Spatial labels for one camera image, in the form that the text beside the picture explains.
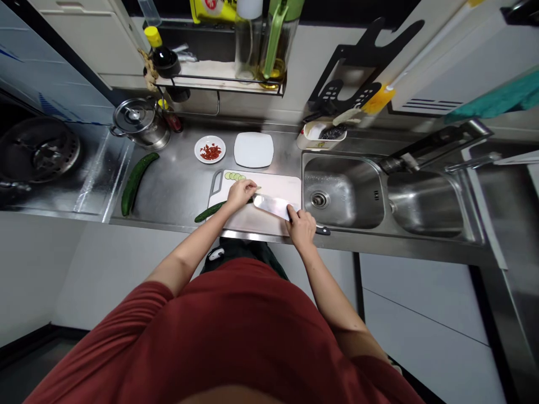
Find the double sink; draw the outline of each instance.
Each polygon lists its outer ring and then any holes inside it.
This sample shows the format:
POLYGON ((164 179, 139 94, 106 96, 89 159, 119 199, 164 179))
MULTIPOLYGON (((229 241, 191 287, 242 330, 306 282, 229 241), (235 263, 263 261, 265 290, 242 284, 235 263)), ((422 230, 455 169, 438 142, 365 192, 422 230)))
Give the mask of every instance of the double sink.
POLYGON ((464 174, 387 175, 381 158, 304 153, 304 209, 334 231, 484 244, 464 174))

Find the sink drain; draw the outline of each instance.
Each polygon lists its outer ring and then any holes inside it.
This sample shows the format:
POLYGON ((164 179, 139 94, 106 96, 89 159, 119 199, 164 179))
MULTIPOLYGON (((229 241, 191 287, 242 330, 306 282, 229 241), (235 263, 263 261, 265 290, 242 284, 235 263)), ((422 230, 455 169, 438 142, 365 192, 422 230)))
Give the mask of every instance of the sink drain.
POLYGON ((310 195, 310 202, 315 208, 324 209, 330 203, 330 196, 323 191, 316 191, 310 195))

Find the cucumber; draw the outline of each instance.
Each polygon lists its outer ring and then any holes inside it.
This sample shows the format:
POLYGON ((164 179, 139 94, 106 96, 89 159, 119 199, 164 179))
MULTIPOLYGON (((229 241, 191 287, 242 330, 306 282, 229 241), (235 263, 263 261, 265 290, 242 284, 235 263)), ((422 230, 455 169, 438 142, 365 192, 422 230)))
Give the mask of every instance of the cucumber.
MULTIPOLYGON (((215 204, 214 206, 210 206, 204 212, 200 213, 197 217, 195 217, 195 223, 200 223, 205 219, 209 218, 211 215, 216 214, 217 211, 221 209, 221 206, 223 206, 225 203, 226 201, 223 201, 219 202, 218 204, 215 204)), ((247 203, 253 203, 253 198, 249 198, 247 203)))
POLYGON ((159 154, 157 153, 145 155, 131 171, 129 179, 127 180, 127 185, 124 188, 124 193, 122 194, 122 215, 124 217, 128 216, 133 208, 136 192, 139 190, 140 180, 142 180, 144 172, 148 166, 158 158, 159 154))

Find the towel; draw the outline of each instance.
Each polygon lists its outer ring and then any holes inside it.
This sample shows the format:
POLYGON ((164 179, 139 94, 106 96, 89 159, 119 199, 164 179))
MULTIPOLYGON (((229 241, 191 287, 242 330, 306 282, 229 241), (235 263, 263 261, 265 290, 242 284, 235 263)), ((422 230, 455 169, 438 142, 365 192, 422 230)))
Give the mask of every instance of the towel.
POLYGON ((521 77, 448 113, 445 123, 470 118, 494 118, 539 104, 539 70, 521 77))

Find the scrub brush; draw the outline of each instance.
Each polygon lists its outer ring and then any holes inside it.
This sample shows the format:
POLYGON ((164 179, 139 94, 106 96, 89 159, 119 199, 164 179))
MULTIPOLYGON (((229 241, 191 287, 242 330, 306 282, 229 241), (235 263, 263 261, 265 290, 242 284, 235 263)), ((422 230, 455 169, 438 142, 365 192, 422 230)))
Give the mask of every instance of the scrub brush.
POLYGON ((319 139, 323 140, 335 140, 340 137, 348 128, 354 126, 356 123, 361 122, 359 119, 351 119, 353 116, 360 113, 360 109, 352 108, 348 111, 343 112, 341 115, 336 117, 331 123, 332 126, 325 128, 320 132, 319 139))
POLYGON ((372 96, 372 98, 361 107, 363 112, 368 113, 369 115, 376 115, 383 110, 383 108, 389 104, 389 101, 395 96, 395 85, 406 76, 410 70, 412 70, 420 61, 429 53, 432 48, 434 48, 443 38, 447 36, 449 32, 452 31, 464 18, 479 4, 485 0, 468 0, 456 14, 443 26, 443 28, 438 31, 438 33, 431 39, 431 41, 423 48, 421 52, 417 54, 416 57, 410 62, 409 65, 397 76, 392 83, 387 86, 382 87, 378 93, 372 96))

